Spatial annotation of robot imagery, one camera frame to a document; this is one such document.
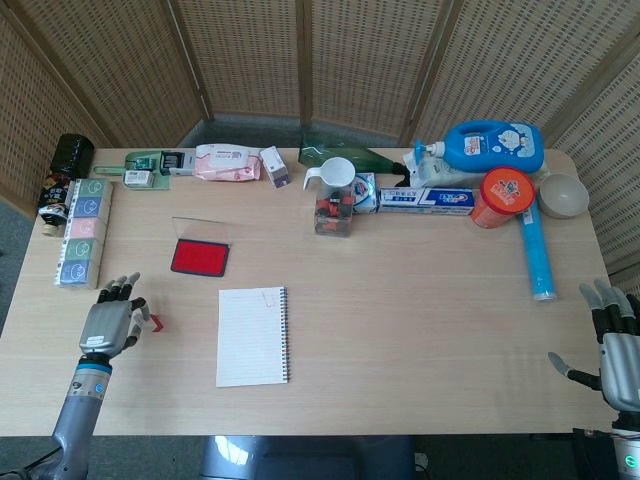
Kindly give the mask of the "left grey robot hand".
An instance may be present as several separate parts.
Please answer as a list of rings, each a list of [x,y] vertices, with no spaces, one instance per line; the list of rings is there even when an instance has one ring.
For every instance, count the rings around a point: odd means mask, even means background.
[[[112,359],[137,344],[143,328],[151,321],[147,301],[142,297],[131,298],[139,278],[139,272],[121,276],[108,281],[100,290],[79,341],[84,355]]]

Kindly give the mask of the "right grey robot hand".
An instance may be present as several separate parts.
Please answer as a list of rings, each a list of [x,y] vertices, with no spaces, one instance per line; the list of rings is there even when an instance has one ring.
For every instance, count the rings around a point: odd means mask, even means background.
[[[596,375],[569,366],[557,353],[548,359],[567,379],[602,393],[618,412],[639,411],[639,299],[596,279],[579,292],[591,311],[599,355]]]

